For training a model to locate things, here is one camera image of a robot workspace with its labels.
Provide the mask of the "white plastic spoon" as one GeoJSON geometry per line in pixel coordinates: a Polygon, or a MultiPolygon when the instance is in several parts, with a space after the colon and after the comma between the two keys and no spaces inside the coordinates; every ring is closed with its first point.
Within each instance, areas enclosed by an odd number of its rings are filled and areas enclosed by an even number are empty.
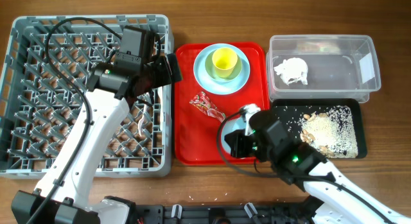
{"type": "Polygon", "coordinates": [[[157,95],[158,95],[158,98],[159,98],[159,103],[162,105],[163,87],[159,87],[157,89],[157,95]]]}

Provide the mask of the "white plastic fork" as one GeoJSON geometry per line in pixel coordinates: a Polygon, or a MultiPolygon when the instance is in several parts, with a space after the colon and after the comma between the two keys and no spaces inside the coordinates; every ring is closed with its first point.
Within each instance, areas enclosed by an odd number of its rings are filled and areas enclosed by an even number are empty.
{"type": "Polygon", "coordinates": [[[152,99],[151,99],[151,95],[149,92],[144,94],[143,101],[146,102],[146,104],[144,104],[143,115],[141,119],[138,121],[138,127],[137,127],[140,137],[142,137],[143,125],[146,123],[146,117],[144,116],[144,114],[148,112],[148,107],[152,105],[152,99]]]}

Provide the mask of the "light blue bowl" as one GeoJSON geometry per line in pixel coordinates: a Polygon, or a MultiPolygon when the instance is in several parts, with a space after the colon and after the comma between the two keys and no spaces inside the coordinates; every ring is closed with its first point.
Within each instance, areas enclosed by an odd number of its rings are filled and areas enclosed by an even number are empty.
{"type": "Polygon", "coordinates": [[[222,128],[221,144],[224,152],[231,157],[244,159],[254,156],[251,136],[245,136],[245,123],[242,118],[228,121],[222,128]]]}

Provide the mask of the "red snack wrapper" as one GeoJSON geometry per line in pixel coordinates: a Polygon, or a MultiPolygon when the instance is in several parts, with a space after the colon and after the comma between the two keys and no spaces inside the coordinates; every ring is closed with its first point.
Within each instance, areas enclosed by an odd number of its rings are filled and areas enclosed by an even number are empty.
{"type": "Polygon", "coordinates": [[[223,122],[226,115],[221,112],[218,107],[209,99],[205,92],[199,92],[196,94],[189,103],[199,109],[202,113],[209,117],[213,117],[219,122],[223,122]]]}

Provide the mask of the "rice and nut leftovers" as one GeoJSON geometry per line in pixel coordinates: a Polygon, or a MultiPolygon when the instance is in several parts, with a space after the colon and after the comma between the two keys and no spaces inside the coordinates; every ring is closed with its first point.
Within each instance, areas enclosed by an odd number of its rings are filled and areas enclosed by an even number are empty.
{"type": "Polygon", "coordinates": [[[277,117],[296,141],[315,148],[327,158],[354,159],[358,142],[351,109],[335,106],[278,106],[277,117]]]}

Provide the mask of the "white tissue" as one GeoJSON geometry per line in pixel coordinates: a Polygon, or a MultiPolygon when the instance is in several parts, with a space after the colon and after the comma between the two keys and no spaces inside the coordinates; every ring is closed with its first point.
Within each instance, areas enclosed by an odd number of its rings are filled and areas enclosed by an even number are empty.
{"type": "Polygon", "coordinates": [[[301,58],[283,60],[283,63],[274,67],[274,71],[286,85],[296,82],[301,82],[303,85],[308,84],[308,65],[301,58]]]}

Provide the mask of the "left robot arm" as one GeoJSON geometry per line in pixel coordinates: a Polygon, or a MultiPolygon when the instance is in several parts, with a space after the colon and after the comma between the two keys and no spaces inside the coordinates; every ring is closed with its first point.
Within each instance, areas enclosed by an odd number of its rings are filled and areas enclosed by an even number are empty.
{"type": "Polygon", "coordinates": [[[95,172],[114,132],[138,97],[182,80],[175,54],[153,58],[118,53],[115,64],[99,63],[89,74],[82,110],[52,168],[32,193],[18,191],[12,212],[18,223],[137,223],[134,202],[88,198],[95,172]]]}

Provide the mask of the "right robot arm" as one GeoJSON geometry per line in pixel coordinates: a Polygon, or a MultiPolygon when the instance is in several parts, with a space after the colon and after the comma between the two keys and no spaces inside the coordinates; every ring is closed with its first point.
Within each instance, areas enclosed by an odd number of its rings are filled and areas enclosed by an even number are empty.
{"type": "Polygon", "coordinates": [[[295,142],[270,111],[243,107],[236,115],[245,126],[224,134],[232,119],[227,117],[218,128],[218,152],[223,152],[222,142],[226,142],[241,157],[251,155],[262,162],[269,161],[273,172],[253,173],[228,160],[224,162],[241,174],[279,178],[307,192],[319,202],[310,217],[314,223],[410,223],[409,217],[393,211],[352,183],[323,154],[306,143],[295,142]]]}

